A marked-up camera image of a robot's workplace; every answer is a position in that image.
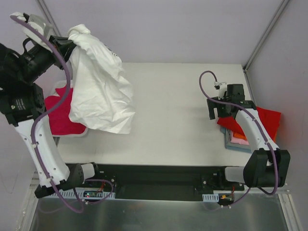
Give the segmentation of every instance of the white table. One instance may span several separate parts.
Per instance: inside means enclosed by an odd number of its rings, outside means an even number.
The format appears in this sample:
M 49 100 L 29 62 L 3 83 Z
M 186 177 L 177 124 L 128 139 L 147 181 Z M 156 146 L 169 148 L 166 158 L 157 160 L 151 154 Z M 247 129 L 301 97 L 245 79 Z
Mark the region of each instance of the white table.
M 244 166 L 250 154 L 226 150 L 217 120 L 210 120 L 199 76 L 213 71 L 218 81 L 247 83 L 234 64 L 123 64 L 134 86 L 136 114 L 129 135 L 89 130 L 82 138 L 61 138 L 58 149 L 66 163 Z M 205 91 L 218 96 L 206 74 Z

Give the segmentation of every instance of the gray wall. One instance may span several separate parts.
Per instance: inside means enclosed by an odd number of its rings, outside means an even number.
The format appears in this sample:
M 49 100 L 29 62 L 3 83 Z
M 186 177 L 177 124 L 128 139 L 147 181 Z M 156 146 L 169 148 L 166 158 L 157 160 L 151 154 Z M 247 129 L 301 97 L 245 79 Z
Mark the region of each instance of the gray wall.
M 288 149 L 288 184 L 304 230 L 308 163 L 308 1 L 293 0 L 249 69 L 257 103 L 283 113 L 278 144 Z
M 46 0 L 63 35 L 85 24 L 124 62 L 202 64 L 244 64 L 280 2 Z
M 18 52 L 22 52 L 22 41 L 26 36 L 21 27 L 9 16 L 15 11 L 35 13 L 40 11 L 34 0 L 5 0 L 1 2 L 0 42 Z M 62 79 L 63 74 L 51 68 L 42 75 L 38 84 L 49 93 L 54 82 Z M 9 126 L 5 116 L 0 114 L 0 231 L 14 230 L 25 199 L 25 192 L 30 185 L 34 164 L 22 139 Z

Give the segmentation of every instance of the folded red cloth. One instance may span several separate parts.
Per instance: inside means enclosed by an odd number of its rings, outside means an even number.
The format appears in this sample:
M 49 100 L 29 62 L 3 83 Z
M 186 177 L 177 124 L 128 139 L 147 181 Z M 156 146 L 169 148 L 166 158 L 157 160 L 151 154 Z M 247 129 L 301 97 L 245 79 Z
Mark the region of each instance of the folded red cloth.
M 65 87 L 57 88 L 56 92 L 59 96 L 52 95 L 48 96 L 45 99 L 45 105 L 47 110 L 51 109 L 56 103 L 58 103 L 62 99 L 65 93 Z M 52 135 L 54 136 L 82 134 L 86 130 L 86 126 L 80 123 L 74 123 L 68 117 L 68 114 L 71 110 L 72 97 L 73 89 L 71 88 L 64 102 L 56 110 L 49 114 L 50 129 Z
M 269 136 L 274 139 L 279 127 L 279 121 L 281 117 L 280 112 L 275 112 L 267 109 L 257 107 L 259 113 L 259 118 L 268 132 Z M 233 119 L 233 117 L 219 118 L 217 124 L 221 125 L 224 128 L 227 128 L 233 132 L 240 133 L 245 135 L 240 125 Z

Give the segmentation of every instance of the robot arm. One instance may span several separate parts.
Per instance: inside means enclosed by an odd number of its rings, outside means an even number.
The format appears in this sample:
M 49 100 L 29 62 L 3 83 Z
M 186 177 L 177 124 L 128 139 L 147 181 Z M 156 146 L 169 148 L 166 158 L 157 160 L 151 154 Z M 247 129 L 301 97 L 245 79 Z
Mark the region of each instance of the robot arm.
M 19 15 L 24 21 L 46 37 L 67 62 L 75 44 L 67 38 L 51 36 L 51 26 L 36 15 Z M 70 168 L 58 153 L 50 130 L 48 116 L 42 118 L 35 130 L 38 144 L 32 144 L 31 127 L 34 120 L 46 111 L 42 89 L 34 81 L 53 64 L 62 69 L 54 54 L 30 30 L 23 31 L 28 38 L 23 42 L 25 52 L 17 52 L 0 44 L 0 112 L 6 116 L 21 135 L 31 153 L 38 170 L 39 183 L 35 191 L 41 198 L 54 193 L 50 180 L 42 171 L 34 148 L 37 147 L 42 161 L 58 189 L 68 190 L 82 185 L 85 179 L 98 173 L 94 163 L 75 164 Z M 34 47 L 26 50 L 26 44 L 32 41 Z
M 232 116 L 243 129 L 252 151 L 245 167 L 225 168 L 226 180 L 243 183 L 249 188 L 274 187 L 276 178 L 269 143 L 273 148 L 277 163 L 278 187 L 282 187 L 290 163 L 288 151 L 280 150 L 278 145 L 270 138 L 260 121 L 255 104 L 252 101 L 245 100 L 242 84 L 227 85 L 227 83 L 215 82 L 215 88 L 219 90 L 219 96 L 207 99 L 210 119 L 215 119 L 214 108 L 217 108 L 218 117 Z

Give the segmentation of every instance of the gray floor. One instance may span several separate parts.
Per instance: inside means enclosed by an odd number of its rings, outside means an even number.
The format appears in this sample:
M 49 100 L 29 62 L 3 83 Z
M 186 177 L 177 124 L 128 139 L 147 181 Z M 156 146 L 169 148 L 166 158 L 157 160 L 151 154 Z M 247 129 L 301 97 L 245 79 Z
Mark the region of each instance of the gray floor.
M 40 199 L 41 210 L 63 206 Z M 287 231 L 278 196 L 249 194 L 231 209 L 202 202 L 107 200 L 83 214 L 64 208 L 36 209 L 31 231 Z

